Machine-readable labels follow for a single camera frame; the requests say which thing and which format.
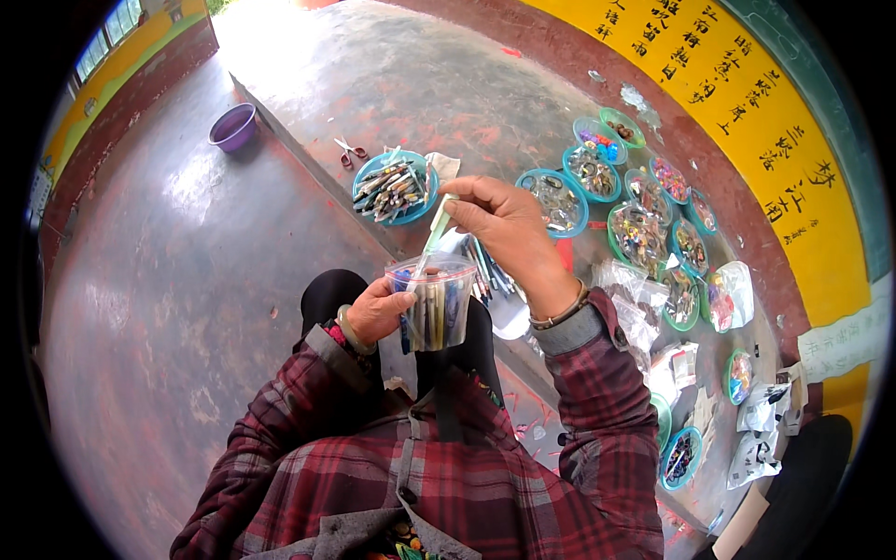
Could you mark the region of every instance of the window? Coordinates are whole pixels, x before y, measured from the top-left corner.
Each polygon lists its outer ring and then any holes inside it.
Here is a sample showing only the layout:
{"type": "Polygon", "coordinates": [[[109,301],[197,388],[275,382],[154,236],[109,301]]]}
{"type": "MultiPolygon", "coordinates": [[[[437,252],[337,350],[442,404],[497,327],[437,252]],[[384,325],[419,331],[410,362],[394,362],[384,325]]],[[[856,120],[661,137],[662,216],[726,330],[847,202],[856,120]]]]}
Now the window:
{"type": "Polygon", "coordinates": [[[78,78],[85,83],[90,74],[99,66],[109,50],[121,42],[140,19],[140,0],[121,0],[106,18],[102,29],[97,31],[93,40],[84,49],[84,53],[75,65],[78,78]]]}
{"type": "Polygon", "coordinates": [[[106,19],[106,33],[112,45],[127,35],[140,19],[140,0],[122,0],[106,19]]]}

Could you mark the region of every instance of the yellow painted wall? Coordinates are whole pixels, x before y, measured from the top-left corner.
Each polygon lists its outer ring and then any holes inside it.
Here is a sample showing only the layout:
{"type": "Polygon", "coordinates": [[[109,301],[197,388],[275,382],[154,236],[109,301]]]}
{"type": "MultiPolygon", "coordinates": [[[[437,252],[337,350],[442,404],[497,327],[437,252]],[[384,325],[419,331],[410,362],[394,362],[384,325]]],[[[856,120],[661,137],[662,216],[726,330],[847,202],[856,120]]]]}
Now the yellow painted wall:
{"type": "Polygon", "coordinates": [[[109,51],[99,68],[78,90],[72,107],[59,127],[51,132],[53,139],[41,159],[44,163],[47,157],[50,158],[44,166],[51,171],[54,186],[78,142],[116,91],[170,40],[204,18],[205,5],[202,0],[184,0],[181,4],[181,13],[184,18],[174,24],[164,10],[153,14],[142,26],[109,51]],[[97,104],[90,116],[85,116],[84,105],[90,98],[95,98],[97,104]]]}
{"type": "Polygon", "coordinates": [[[813,327],[870,303],[858,224],[831,148],[780,66],[723,7],[707,0],[523,2],[613,48],[712,137],[765,209],[813,327]]]}
{"type": "Polygon", "coordinates": [[[862,364],[840,377],[828,377],[822,383],[824,413],[840,414],[852,424],[850,458],[856,453],[858,434],[862,427],[869,367],[868,364],[862,364]]]}

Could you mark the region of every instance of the hand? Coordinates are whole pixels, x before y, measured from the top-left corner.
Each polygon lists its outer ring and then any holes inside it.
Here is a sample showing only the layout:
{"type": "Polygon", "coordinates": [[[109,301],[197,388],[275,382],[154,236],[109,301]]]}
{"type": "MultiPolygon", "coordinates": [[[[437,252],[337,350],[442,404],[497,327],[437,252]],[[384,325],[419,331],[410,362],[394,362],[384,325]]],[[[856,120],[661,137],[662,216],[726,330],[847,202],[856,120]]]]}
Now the hand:
{"type": "Polygon", "coordinates": [[[367,286],[345,314],[358,341],[369,346],[384,339],[399,326],[399,315],[414,305],[417,297],[410,292],[392,294],[389,280],[378,278],[367,286]]]}
{"type": "Polygon", "coordinates": [[[555,317],[575,302],[581,285],[564,268],[531,193],[482,176],[454,179],[439,193],[461,197],[447,202],[445,211],[526,291],[533,317],[555,317]]]}

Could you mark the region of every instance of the red-handled scissors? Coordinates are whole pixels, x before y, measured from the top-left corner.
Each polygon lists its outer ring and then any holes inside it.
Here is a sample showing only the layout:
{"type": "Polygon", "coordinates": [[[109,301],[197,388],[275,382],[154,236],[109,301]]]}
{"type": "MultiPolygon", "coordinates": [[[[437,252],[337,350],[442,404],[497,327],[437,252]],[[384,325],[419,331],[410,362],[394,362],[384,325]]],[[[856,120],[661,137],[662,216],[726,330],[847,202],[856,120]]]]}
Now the red-handled scissors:
{"type": "Polygon", "coordinates": [[[349,143],[345,141],[345,136],[342,136],[342,140],[340,140],[339,138],[333,138],[333,140],[342,148],[342,155],[339,156],[339,161],[344,168],[352,167],[351,156],[349,155],[349,152],[355,154],[361,159],[367,159],[367,150],[365,150],[364,148],[352,148],[351,146],[349,146],[349,143]]]}

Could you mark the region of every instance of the jacket button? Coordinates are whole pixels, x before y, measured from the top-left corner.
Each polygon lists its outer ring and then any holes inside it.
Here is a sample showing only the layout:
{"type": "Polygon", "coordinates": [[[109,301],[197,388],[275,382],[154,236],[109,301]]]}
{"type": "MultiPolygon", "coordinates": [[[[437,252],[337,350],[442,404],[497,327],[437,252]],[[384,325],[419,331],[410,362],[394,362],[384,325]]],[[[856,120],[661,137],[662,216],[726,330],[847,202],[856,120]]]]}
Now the jacket button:
{"type": "Polygon", "coordinates": [[[622,327],[619,325],[617,325],[616,329],[613,331],[613,337],[616,339],[619,346],[628,345],[628,340],[625,338],[625,331],[623,331],[622,327]]]}
{"type": "Polygon", "coordinates": [[[417,495],[410,491],[408,487],[400,487],[398,489],[398,495],[401,496],[401,499],[407,502],[410,505],[417,503],[417,495]]]}

